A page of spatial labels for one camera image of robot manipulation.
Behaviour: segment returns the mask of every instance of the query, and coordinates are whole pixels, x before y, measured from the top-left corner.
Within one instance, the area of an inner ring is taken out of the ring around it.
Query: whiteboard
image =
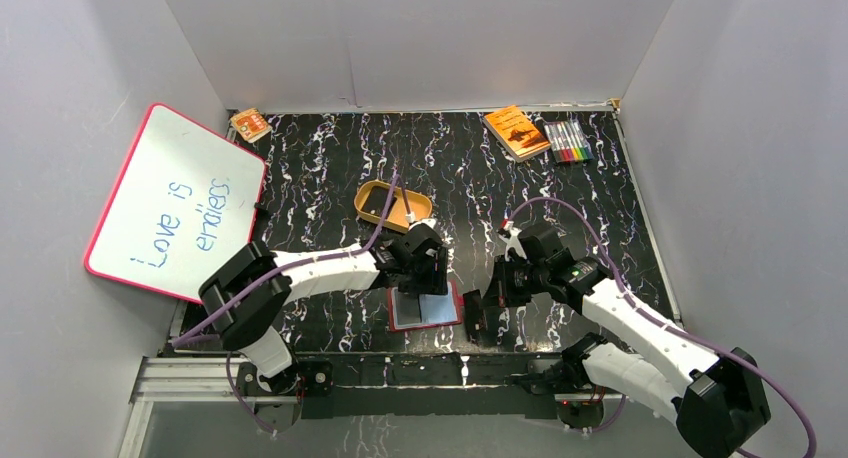
[[[98,276],[200,302],[250,240],[265,162],[163,104],[147,112],[85,255]]]

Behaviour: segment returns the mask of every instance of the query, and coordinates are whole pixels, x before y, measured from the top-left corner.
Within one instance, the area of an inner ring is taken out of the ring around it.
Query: marker set
[[[557,163],[580,163],[595,158],[577,120],[545,123],[545,133]]]

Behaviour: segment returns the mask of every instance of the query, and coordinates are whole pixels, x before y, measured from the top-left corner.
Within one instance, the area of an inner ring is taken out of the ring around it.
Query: book
[[[483,123],[517,162],[544,153],[551,147],[547,138],[515,105],[485,115]]]
[[[253,143],[259,138],[271,132],[271,127],[268,122],[259,113],[256,108],[244,110],[230,118],[233,128],[238,131],[242,139],[248,143]]]

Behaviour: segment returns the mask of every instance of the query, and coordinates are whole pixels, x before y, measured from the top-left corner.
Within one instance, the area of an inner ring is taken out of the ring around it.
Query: red whiteboard frame
[[[235,143],[227,141],[227,139],[224,138],[223,136],[221,136],[221,134],[218,133],[217,131],[214,131],[207,126],[205,126],[201,123],[198,123],[197,121],[192,120],[188,116],[186,116],[183,113],[171,108],[170,106],[166,105],[165,103],[159,103],[159,102],[153,103],[147,109],[147,112],[145,112],[144,119],[141,121],[141,126],[138,127],[138,131],[136,132],[135,138],[133,139],[132,145],[130,146],[130,151],[127,154],[126,159],[124,159],[124,164],[121,165],[121,172],[118,174],[118,179],[115,182],[115,185],[112,187],[112,192],[109,194],[109,200],[106,202],[106,207],[103,209],[103,213],[101,213],[100,219],[97,221],[97,228],[95,228],[94,235],[91,237],[91,241],[88,243],[88,248],[86,248],[86,250],[85,250],[85,255],[83,256],[83,266],[85,266],[85,269],[94,276],[99,276],[99,277],[105,278],[107,280],[117,281],[118,283],[123,283],[125,285],[131,285],[131,286],[134,286],[136,288],[154,291],[156,293],[160,293],[160,294],[167,295],[167,296],[172,296],[174,298],[179,298],[181,300],[190,301],[192,303],[198,303],[199,304],[201,302],[200,298],[192,297],[192,296],[178,295],[176,293],[171,293],[170,291],[160,290],[159,288],[148,286],[148,285],[138,283],[138,282],[135,282],[135,281],[132,281],[132,280],[126,280],[124,278],[119,278],[119,277],[116,277],[116,276],[107,275],[105,273],[101,273],[99,271],[94,270],[88,262],[89,258],[91,258],[91,252],[92,252],[92,250],[94,250],[94,245],[97,243],[97,239],[100,237],[100,230],[103,229],[103,223],[106,221],[106,217],[109,215],[109,210],[112,209],[112,202],[115,201],[115,195],[118,194],[118,189],[121,187],[121,182],[123,182],[124,175],[127,172],[127,168],[130,165],[130,161],[132,161],[132,157],[133,157],[133,154],[135,153],[136,147],[138,146],[138,142],[139,142],[139,140],[141,140],[141,135],[144,132],[144,129],[147,127],[147,121],[150,119],[150,115],[153,113],[153,110],[158,106],[161,106],[163,108],[166,108],[166,109],[176,113],[177,115],[181,116],[182,118],[185,118],[186,120],[188,120],[188,121],[194,123],[195,125],[203,128],[204,130],[212,133],[213,135],[217,136],[218,138],[226,141],[227,143],[230,143],[231,145],[235,146],[239,150],[255,156],[258,160],[260,160],[262,162],[262,176],[265,176],[265,174],[268,173],[268,164],[265,162],[265,159],[262,158],[261,156],[257,155],[256,153],[253,153],[252,151],[245,150],[244,148],[238,146]],[[265,181],[262,180],[262,181],[259,182],[259,191],[256,193],[256,203],[258,203],[259,200],[262,198],[262,190],[264,188],[265,188]],[[250,224],[250,232],[247,234],[247,239],[245,241],[245,244],[247,244],[250,241],[250,237],[253,236],[253,227],[256,225],[256,213],[257,213],[257,210],[254,210],[253,211],[253,222]]]

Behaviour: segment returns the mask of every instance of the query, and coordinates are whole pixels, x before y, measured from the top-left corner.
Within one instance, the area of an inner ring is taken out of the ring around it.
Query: orange book
[[[515,105],[489,113],[483,117],[483,122],[517,162],[532,158],[551,147],[547,138]]]

